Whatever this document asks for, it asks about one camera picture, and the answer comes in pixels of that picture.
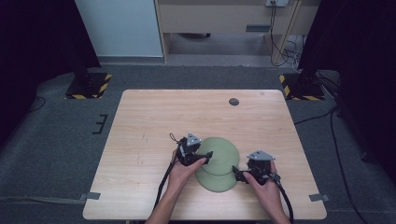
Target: wooden table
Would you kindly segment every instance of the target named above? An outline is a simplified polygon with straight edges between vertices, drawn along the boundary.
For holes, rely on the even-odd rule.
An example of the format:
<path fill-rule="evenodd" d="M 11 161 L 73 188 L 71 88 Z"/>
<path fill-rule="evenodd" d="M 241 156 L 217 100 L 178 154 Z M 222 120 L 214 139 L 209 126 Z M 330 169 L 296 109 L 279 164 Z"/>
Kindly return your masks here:
<path fill-rule="evenodd" d="M 229 104 L 231 98 L 239 105 Z M 223 137 L 240 152 L 239 167 L 247 168 L 248 153 L 261 149 L 276 157 L 296 219 L 323 219 L 318 194 L 298 134 L 281 91 L 130 90 L 125 91 L 106 142 L 88 199 L 86 219 L 141 220 L 149 217 L 157 190 L 177 144 L 192 132 L 205 140 Z M 174 220 L 261 220 L 268 215 L 250 187 L 242 182 L 226 192 L 204 189 L 195 175 L 184 188 Z"/>

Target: black curtain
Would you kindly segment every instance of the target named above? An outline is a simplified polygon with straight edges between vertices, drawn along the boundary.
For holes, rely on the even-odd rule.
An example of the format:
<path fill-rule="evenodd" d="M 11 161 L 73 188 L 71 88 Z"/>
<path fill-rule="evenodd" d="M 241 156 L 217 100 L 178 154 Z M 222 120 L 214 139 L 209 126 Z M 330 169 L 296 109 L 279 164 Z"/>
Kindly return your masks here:
<path fill-rule="evenodd" d="M 315 69 L 338 71 L 337 104 L 362 147 L 394 183 L 395 11 L 393 0 L 321 0 L 299 66 L 305 69 L 316 64 Z"/>
<path fill-rule="evenodd" d="M 28 112 L 37 86 L 75 72 L 76 59 L 100 67 L 73 0 L 0 0 L 0 146 Z"/>

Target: hazard stripe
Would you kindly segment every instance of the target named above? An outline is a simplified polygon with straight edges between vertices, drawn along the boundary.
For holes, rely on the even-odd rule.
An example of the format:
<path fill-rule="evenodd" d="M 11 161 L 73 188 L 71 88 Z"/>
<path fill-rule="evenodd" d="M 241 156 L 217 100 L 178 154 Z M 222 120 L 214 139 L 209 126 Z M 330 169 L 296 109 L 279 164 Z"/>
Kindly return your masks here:
<path fill-rule="evenodd" d="M 73 94 L 73 95 L 66 96 L 65 99 L 84 100 L 84 99 L 102 98 L 111 77 L 112 76 L 110 74 L 106 75 L 105 80 L 102 82 L 102 86 L 101 86 L 99 92 L 97 92 L 96 94 L 93 94 L 93 95 Z"/>
<path fill-rule="evenodd" d="M 304 98 L 305 98 L 306 100 L 319 100 L 318 97 L 314 97 L 314 96 L 304 96 Z"/>
<path fill-rule="evenodd" d="M 286 98 L 290 98 L 290 89 L 288 84 L 286 83 L 284 76 L 279 76 L 280 83 L 282 83 L 283 90 L 285 91 Z"/>

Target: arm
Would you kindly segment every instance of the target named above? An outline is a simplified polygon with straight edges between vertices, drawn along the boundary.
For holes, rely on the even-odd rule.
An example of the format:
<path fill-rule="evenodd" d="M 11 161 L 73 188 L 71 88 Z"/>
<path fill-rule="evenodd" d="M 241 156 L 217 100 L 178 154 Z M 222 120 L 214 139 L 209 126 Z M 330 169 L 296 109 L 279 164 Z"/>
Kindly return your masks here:
<path fill-rule="evenodd" d="M 205 160 L 205 158 L 200 159 L 190 166 L 184 166 L 180 162 L 175 164 L 169 175 L 166 192 L 146 221 L 147 224 L 162 224 L 169 222 L 181 191 L 186 186 L 190 176 L 204 164 Z"/>
<path fill-rule="evenodd" d="M 276 173 L 275 164 L 272 161 L 271 171 Z M 268 213 L 273 222 L 275 224 L 290 224 L 288 217 L 283 211 L 280 192 L 274 181 L 269 179 L 261 186 L 251 174 L 244 172 L 244 176 L 250 186 L 253 187 L 260 205 Z"/>

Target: green circular plate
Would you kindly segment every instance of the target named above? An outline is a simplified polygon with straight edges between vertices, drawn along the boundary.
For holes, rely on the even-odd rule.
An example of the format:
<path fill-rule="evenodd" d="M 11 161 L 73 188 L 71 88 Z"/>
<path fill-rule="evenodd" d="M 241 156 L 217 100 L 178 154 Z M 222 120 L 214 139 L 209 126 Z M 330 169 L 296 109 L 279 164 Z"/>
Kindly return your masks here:
<path fill-rule="evenodd" d="M 206 154 L 213 151 L 212 158 L 209 163 L 202 168 L 212 175 L 227 175 L 233 171 L 233 165 L 239 163 L 238 149 L 228 141 L 221 137 L 210 137 L 203 141 L 198 149 L 199 154 Z"/>
<path fill-rule="evenodd" d="M 236 184 L 235 174 L 211 175 L 202 168 L 195 172 L 198 182 L 207 190 L 213 192 L 224 192 L 231 189 Z"/>

